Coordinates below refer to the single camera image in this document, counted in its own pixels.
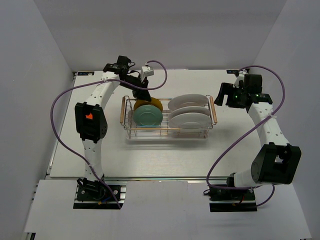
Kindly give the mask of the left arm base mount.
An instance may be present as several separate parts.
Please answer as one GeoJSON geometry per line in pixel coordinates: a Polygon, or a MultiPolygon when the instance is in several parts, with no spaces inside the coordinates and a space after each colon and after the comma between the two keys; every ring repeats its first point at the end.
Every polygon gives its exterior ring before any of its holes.
{"type": "Polygon", "coordinates": [[[108,189],[98,180],[77,179],[73,209],[76,210],[120,210],[126,196],[126,186],[111,184],[108,189]]]}

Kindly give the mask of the yellow plate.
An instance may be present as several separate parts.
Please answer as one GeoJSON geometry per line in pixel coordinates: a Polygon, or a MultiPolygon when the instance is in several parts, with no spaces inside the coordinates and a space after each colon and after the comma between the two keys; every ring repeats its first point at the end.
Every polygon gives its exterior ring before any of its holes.
{"type": "Polygon", "coordinates": [[[157,98],[154,98],[154,97],[151,98],[151,101],[138,99],[133,106],[133,110],[135,111],[139,107],[145,106],[145,105],[152,105],[154,107],[157,107],[161,112],[163,111],[162,103],[157,98]]]}

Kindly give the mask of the orange plate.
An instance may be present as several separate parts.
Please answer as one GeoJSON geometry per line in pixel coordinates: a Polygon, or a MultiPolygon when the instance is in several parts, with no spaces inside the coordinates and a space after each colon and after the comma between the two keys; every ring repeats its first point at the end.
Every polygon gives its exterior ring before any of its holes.
{"type": "Polygon", "coordinates": [[[90,113],[90,114],[86,115],[85,118],[88,119],[88,120],[92,120],[93,119],[93,115],[90,113]]]}

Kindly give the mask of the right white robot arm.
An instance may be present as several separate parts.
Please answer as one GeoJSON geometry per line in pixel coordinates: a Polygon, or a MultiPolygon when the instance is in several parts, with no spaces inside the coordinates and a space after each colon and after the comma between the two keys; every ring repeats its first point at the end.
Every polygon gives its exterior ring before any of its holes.
{"type": "Polygon", "coordinates": [[[260,185],[289,185],[296,173],[302,152],[286,139],[274,116],[273,101],[263,93],[260,74],[240,73],[235,83],[223,82],[214,103],[227,99],[230,108],[246,109],[256,126],[261,149],[249,169],[236,172],[227,179],[226,195],[236,200],[244,188],[260,185]]]}

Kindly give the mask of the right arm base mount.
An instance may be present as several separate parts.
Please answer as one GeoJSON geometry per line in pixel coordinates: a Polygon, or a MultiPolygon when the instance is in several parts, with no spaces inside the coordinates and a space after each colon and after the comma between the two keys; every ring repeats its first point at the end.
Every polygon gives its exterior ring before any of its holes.
{"type": "Polygon", "coordinates": [[[218,186],[223,189],[211,186],[203,191],[204,196],[209,198],[209,208],[211,213],[237,213],[256,212],[257,204],[253,190],[234,190],[225,187],[234,187],[234,178],[230,175],[225,184],[218,186]]]}

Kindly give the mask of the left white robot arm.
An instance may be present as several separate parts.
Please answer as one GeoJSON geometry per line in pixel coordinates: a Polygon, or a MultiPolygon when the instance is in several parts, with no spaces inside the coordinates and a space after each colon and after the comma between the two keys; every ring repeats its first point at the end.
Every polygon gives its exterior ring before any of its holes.
{"type": "Polygon", "coordinates": [[[104,177],[102,169],[102,141],[108,124],[104,109],[108,100],[118,86],[132,90],[138,100],[150,102],[152,100],[147,90],[147,77],[154,75],[149,65],[141,67],[138,76],[129,74],[132,61],[126,56],[119,56],[116,63],[108,63],[103,69],[100,83],[84,102],[75,105],[76,131],[79,133],[84,147],[84,157],[89,162],[85,166],[84,178],[96,181],[104,177]]]}

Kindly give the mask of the teal plate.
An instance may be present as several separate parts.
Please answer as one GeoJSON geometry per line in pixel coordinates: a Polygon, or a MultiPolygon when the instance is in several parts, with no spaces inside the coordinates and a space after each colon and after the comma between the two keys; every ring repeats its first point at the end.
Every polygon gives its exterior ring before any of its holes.
{"type": "Polygon", "coordinates": [[[142,105],[133,111],[133,120],[138,126],[158,126],[163,120],[163,114],[156,106],[142,105]]]}

